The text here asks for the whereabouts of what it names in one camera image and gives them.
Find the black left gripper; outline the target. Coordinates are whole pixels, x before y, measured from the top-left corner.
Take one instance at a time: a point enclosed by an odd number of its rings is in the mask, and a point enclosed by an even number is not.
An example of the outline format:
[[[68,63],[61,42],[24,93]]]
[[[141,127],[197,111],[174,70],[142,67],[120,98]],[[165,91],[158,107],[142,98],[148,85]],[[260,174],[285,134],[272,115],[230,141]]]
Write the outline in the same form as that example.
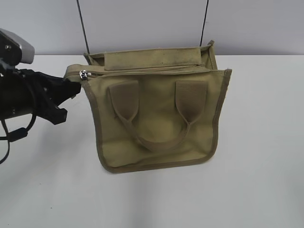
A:
[[[36,114],[53,125],[64,123],[67,110],[58,108],[80,93],[81,85],[30,69],[0,69],[0,118]]]

